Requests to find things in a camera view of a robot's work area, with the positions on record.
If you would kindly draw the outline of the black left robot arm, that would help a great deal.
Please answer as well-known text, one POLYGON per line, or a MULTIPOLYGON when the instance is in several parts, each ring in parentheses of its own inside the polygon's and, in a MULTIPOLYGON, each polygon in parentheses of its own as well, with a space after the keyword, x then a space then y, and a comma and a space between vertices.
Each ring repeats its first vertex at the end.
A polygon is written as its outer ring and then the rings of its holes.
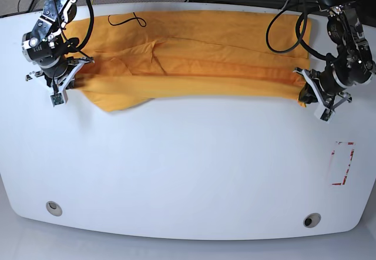
POLYGON ((322 72, 296 68, 305 80, 298 99, 305 104, 317 103, 315 116, 325 122, 331 120, 335 109, 344 102, 351 102, 347 89, 364 85, 375 75, 375 62, 368 41, 364 36, 355 4, 358 0, 317 0, 318 5, 307 10, 328 12, 327 33, 337 46, 337 56, 321 55, 304 42, 302 47, 312 56, 325 61, 322 72))

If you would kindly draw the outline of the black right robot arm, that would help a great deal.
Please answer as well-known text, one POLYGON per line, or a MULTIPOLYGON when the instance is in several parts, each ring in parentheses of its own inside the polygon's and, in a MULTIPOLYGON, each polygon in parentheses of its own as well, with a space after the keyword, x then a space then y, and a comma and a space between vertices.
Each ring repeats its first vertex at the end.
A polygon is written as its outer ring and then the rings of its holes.
POLYGON ((75 75, 93 58, 83 52, 94 27, 93 6, 85 0, 89 10, 89 27, 83 41, 67 38, 68 23, 75 18, 77 0, 46 0, 43 11, 33 29, 22 37, 22 53, 28 62, 40 70, 25 76, 38 79, 48 90, 53 106, 68 101, 67 90, 74 88, 75 75))

